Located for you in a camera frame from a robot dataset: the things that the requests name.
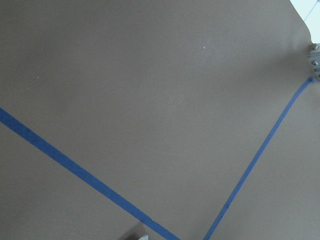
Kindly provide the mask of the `pink and grey towel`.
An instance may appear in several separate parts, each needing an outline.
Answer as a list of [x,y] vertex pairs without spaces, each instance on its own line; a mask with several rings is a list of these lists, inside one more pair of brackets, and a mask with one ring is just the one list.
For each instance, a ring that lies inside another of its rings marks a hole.
[[149,240],[149,236],[147,234],[140,236],[137,240]]

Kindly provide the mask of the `aluminium frame post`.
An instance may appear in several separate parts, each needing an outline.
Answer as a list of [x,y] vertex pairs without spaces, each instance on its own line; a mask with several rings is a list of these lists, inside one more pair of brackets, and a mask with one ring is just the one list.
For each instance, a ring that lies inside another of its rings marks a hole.
[[315,43],[311,47],[311,51],[308,55],[308,59],[313,68],[316,79],[320,80],[320,44]]

